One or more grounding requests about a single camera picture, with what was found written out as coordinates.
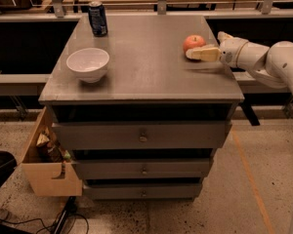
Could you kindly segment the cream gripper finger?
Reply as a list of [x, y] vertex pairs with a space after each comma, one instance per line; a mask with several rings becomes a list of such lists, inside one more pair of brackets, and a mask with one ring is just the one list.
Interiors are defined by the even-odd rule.
[[188, 49], [186, 51], [186, 57], [188, 59], [202, 60], [202, 61], [218, 61], [221, 56], [221, 52], [216, 47], [203, 48], [197, 47]]
[[224, 41], [226, 40], [230, 40], [230, 39], [233, 39], [233, 36], [227, 34], [226, 32], [224, 31], [219, 31], [218, 32], [218, 35], [217, 35], [217, 39], [220, 43], [223, 43]]

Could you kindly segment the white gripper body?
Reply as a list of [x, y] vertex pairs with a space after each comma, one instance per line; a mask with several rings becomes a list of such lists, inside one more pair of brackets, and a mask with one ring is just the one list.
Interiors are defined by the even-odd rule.
[[233, 37], [220, 44], [220, 62], [233, 68], [241, 68], [239, 56], [243, 47], [248, 43], [246, 39]]

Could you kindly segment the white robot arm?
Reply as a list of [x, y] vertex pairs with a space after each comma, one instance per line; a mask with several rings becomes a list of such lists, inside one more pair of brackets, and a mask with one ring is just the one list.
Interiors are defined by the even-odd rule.
[[293, 43], [278, 42], [271, 47], [255, 44], [247, 39], [218, 33], [220, 46], [213, 44], [186, 47], [188, 59], [220, 61], [233, 68], [241, 68], [258, 82], [275, 89], [288, 88], [293, 96]]

